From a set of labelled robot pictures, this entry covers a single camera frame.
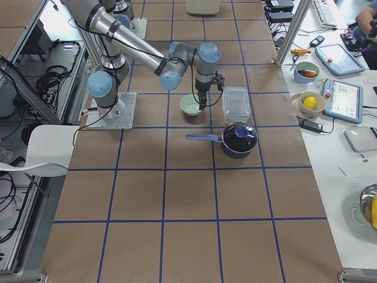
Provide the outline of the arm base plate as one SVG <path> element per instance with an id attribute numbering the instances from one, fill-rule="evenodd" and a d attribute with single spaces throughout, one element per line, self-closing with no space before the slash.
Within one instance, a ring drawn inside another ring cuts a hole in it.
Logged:
<path id="1" fill-rule="evenodd" d="M 145 39 L 147 30 L 147 18 L 134 18 L 131 20 L 130 30 L 141 39 Z"/>
<path id="2" fill-rule="evenodd" d="M 133 128 L 137 93 L 118 93 L 118 101 L 113 109 L 105 116 L 107 110 L 100 108 L 99 111 L 88 113 L 86 125 L 94 130 L 131 130 Z"/>

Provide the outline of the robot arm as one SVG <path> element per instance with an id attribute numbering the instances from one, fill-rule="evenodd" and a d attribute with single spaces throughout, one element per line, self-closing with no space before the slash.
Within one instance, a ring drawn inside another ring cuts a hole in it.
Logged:
<path id="1" fill-rule="evenodd" d="M 209 107 L 207 93 L 212 85 L 224 90 L 224 77 L 215 70 L 221 57 L 216 45 L 204 42 L 195 47 L 173 41 L 168 55 L 163 55 L 130 29 L 134 16 L 131 1 L 65 1 L 65 5 L 80 28 L 149 68 L 166 90 L 176 89 L 186 69 L 191 68 L 196 76 L 191 84 L 197 90 L 195 101 L 200 110 Z"/>
<path id="2" fill-rule="evenodd" d="M 116 0 L 113 16 L 133 32 L 138 30 L 139 24 L 135 19 L 131 0 Z"/>

